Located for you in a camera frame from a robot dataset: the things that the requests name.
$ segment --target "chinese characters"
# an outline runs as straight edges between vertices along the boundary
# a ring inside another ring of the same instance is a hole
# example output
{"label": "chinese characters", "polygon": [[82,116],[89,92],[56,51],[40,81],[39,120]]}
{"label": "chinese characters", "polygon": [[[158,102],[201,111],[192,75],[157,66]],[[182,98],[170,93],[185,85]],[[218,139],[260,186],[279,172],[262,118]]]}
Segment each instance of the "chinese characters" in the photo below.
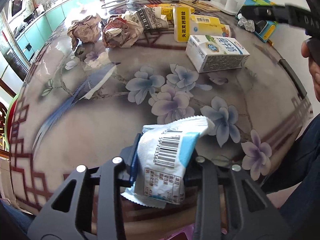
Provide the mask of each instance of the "chinese characters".
{"label": "chinese characters", "polygon": [[182,38],[186,37],[186,12],[181,12]]}
{"label": "chinese characters", "polygon": [[221,42],[221,45],[223,45],[228,51],[237,51],[234,45],[227,39],[225,38],[217,38],[219,42]]}

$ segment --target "kitchen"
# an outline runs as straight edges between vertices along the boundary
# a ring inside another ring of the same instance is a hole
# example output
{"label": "kitchen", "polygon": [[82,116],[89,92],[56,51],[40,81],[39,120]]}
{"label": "kitchen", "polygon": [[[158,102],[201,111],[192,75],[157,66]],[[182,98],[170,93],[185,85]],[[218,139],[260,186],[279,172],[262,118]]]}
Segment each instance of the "kitchen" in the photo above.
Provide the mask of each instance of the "kitchen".
{"label": "kitchen", "polygon": [[[19,93],[37,54],[68,13],[73,8],[80,8],[95,1],[99,0],[9,0],[7,2],[0,17],[0,28],[5,36],[0,35],[0,51],[4,56],[1,59],[6,61],[1,64],[0,78],[14,94]],[[9,96],[10,93],[6,89],[2,90],[3,86],[0,84],[0,102],[8,106],[12,96]]]}

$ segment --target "yellow medicine box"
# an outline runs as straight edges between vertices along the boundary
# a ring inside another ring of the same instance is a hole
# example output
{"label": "yellow medicine box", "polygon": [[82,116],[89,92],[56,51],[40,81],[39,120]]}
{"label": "yellow medicine box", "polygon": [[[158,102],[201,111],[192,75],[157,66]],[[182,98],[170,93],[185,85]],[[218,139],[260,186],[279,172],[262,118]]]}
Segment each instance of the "yellow medicine box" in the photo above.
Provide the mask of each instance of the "yellow medicine box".
{"label": "yellow medicine box", "polygon": [[191,14],[189,7],[174,7],[174,39],[187,42],[190,35],[230,36],[229,25],[221,24],[219,18]]}

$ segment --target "white plastic wrapper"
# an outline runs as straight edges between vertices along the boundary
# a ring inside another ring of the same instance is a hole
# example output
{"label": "white plastic wrapper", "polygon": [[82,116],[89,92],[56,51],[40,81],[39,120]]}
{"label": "white plastic wrapper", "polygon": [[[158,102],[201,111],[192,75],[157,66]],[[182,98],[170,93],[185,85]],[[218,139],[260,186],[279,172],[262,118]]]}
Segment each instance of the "white plastic wrapper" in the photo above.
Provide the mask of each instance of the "white plastic wrapper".
{"label": "white plastic wrapper", "polygon": [[238,18],[239,18],[238,25],[240,27],[244,26],[246,31],[251,32],[251,33],[254,32],[255,27],[254,27],[254,21],[253,20],[248,20],[248,19],[244,18],[244,16],[242,16],[241,13],[238,14]]}
{"label": "white plastic wrapper", "polygon": [[145,206],[164,208],[181,204],[183,176],[199,137],[214,128],[204,116],[193,116],[165,125],[145,125],[138,144],[139,170],[133,188],[122,194]]}

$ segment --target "blue flower print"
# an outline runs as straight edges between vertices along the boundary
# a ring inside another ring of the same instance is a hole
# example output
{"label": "blue flower print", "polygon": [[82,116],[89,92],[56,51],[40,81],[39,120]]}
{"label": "blue flower print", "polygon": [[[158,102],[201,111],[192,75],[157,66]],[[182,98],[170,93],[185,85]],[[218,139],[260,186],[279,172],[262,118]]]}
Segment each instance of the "blue flower print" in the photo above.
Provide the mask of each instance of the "blue flower print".
{"label": "blue flower print", "polygon": [[170,69],[172,74],[167,75],[167,84],[176,91],[186,92],[190,97],[193,97],[190,90],[194,87],[199,87],[202,90],[212,89],[212,86],[209,85],[196,84],[196,81],[199,78],[199,73],[197,71],[189,70],[178,64],[170,64]]}
{"label": "blue flower print", "polygon": [[211,119],[215,127],[209,135],[216,135],[217,141],[222,147],[228,141],[229,135],[233,142],[240,142],[240,132],[235,126],[238,121],[238,110],[235,106],[228,106],[225,100],[214,97],[211,106],[204,106],[200,109],[201,113]]}
{"label": "blue flower print", "polygon": [[154,75],[153,68],[151,67],[141,67],[140,71],[134,74],[135,78],[130,80],[125,88],[129,90],[128,101],[141,104],[146,98],[149,91],[150,95],[156,93],[156,88],[161,87],[165,79],[163,76]]}

